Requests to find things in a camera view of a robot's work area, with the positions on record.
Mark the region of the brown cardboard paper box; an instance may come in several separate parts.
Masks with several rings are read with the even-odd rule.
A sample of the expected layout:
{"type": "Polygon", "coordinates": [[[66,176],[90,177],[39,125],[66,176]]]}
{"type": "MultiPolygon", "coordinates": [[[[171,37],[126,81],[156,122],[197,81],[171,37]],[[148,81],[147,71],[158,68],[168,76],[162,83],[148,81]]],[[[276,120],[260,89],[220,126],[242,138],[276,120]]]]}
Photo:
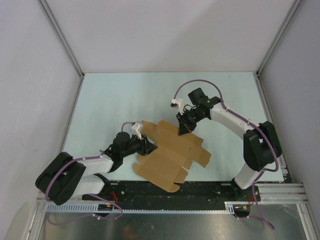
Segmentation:
{"type": "Polygon", "coordinates": [[[141,133],[151,139],[157,149],[152,153],[138,155],[133,171],[156,186],[168,190],[173,184],[183,184],[187,170],[193,162],[205,168],[212,156],[202,147],[203,139],[187,133],[179,135],[179,128],[161,120],[157,124],[143,120],[141,133]]]}

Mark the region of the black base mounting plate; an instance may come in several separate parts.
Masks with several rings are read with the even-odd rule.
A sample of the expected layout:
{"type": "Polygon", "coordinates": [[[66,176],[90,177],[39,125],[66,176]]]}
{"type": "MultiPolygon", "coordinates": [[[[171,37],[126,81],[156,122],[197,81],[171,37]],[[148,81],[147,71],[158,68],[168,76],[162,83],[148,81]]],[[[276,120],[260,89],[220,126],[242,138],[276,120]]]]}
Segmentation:
{"type": "Polygon", "coordinates": [[[127,202],[138,197],[204,197],[210,200],[246,202],[261,200],[258,186],[240,189],[229,181],[186,181],[165,190],[149,181],[107,181],[97,196],[127,202]]]}

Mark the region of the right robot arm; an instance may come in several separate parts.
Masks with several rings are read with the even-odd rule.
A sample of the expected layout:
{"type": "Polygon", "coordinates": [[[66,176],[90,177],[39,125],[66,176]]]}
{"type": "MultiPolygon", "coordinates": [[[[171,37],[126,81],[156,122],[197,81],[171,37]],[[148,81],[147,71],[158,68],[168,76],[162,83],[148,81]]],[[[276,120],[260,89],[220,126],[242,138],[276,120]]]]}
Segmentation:
{"type": "Polygon", "coordinates": [[[255,180],[275,164],[274,171],[279,168],[278,157],[283,153],[275,126],[265,121],[253,122],[231,110],[221,97],[209,98],[201,88],[188,94],[192,103],[190,109],[185,108],[183,99],[174,97],[170,106],[178,109],[178,134],[192,133],[197,123],[209,119],[222,124],[243,141],[244,165],[231,180],[231,196],[242,201],[249,194],[249,188],[255,180]]]}

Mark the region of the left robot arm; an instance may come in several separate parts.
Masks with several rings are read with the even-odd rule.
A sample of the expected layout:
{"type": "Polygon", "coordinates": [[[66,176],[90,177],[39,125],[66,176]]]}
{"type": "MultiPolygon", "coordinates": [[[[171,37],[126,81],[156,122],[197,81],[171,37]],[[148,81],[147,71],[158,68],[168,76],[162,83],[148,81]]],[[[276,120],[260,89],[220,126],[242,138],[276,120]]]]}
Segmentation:
{"type": "Polygon", "coordinates": [[[74,158],[67,152],[59,153],[37,177],[35,186],[45,195],[46,201],[58,206],[72,197],[89,194],[105,200],[111,188],[102,174],[116,171],[128,156],[145,157],[157,148],[145,134],[139,137],[119,132],[100,155],[74,158]]]}

